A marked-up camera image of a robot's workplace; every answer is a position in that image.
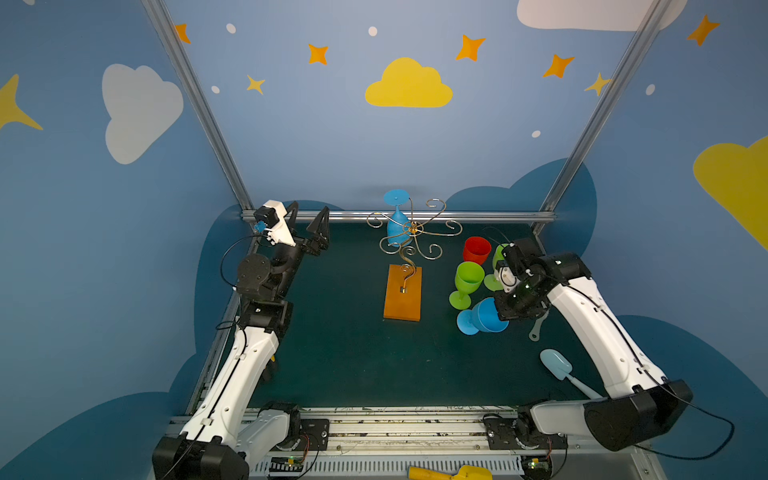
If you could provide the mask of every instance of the green table surface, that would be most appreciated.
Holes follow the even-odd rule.
[[[450,231],[443,223],[429,227]],[[586,398],[541,364],[538,355],[549,348],[570,360],[574,376],[604,393],[589,355],[554,307],[538,342],[528,338],[532,319],[510,322],[501,333],[466,336],[458,330],[458,310],[448,296],[465,240],[483,236],[483,227],[467,223],[458,237],[421,235],[423,250],[436,239],[444,252],[437,260],[413,257],[423,268],[422,319],[408,322],[382,317],[389,265],[401,263],[379,249],[385,227],[332,223],[330,248],[304,258],[289,291],[293,320],[277,350],[278,371],[260,382],[249,406],[269,400],[303,407],[516,406]],[[531,234],[526,225],[496,227],[512,240]],[[491,236],[501,239],[498,232]],[[269,255],[268,249],[260,253]],[[490,258],[484,268],[492,271]],[[480,286],[472,305],[491,295]]]

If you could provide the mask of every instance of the yellow cloud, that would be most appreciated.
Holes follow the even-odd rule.
[[[366,90],[366,100],[376,107],[437,108],[448,104],[453,91],[432,67],[412,58],[398,58],[387,66],[382,80]]]
[[[768,249],[768,137],[751,147],[717,144],[694,163],[699,184]]]

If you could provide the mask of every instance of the white robotic arm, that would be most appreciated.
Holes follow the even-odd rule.
[[[294,230],[297,211],[295,202],[286,209],[274,200],[256,210],[254,230],[276,245],[274,254],[270,259],[252,253],[240,262],[235,286],[240,315],[230,354],[181,434],[157,444],[152,465],[158,480],[241,480],[275,445],[286,450],[298,445],[300,417],[294,404],[272,402],[240,431],[257,382],[290,324],[293,306],[285,295],[301,260],[329,246],[328,208],[307,227],[311,237],[306,239]]]
[[[540,434],[591,435],[617,451],[668,432],[693,393],[682,380],[670,382],[637,346],[581,259],[574,253],[542,255],[530,239],[517,240],[502,252],[505,259],[494,265],[497,275],[511,273],[515,281],[507,281],[512,287],[494,295],[499,318],[538,318],[555,306],[584,344],[610,397],[523,409],[518,440],[525,444],[526,438]]]
[[[619,323],[594,280],[581,276],[569,283],[573,288],[558,284],[547,298],[576,332],[598,368],[608,396],[615,399],[635,393],[637,386],[644,390],[657,386],[646,370],[659,382],[664,372],[648,359]]]

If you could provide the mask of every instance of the wooden base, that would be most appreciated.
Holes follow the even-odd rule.
[[[416,267],[416,273],[406,282],[406,292],[401,293],[400,287],[406,273],[402,265],[389,266],[384,318],[418,322],[422,319],[422,268]]]

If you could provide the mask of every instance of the blue spatula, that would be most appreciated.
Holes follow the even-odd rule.
[[[581,380],[571,375],[571,370],[574,367],[564,356],[557,350],[546,349],[542,350],[538,356],[541,359],[541,363],[552,372],[552,375],[556,376],[558,380],[569,379],[574,386],[581,390],[586,396],[591,399],[601,399],[602,395],[595,392],[593,389],[586,386]]]

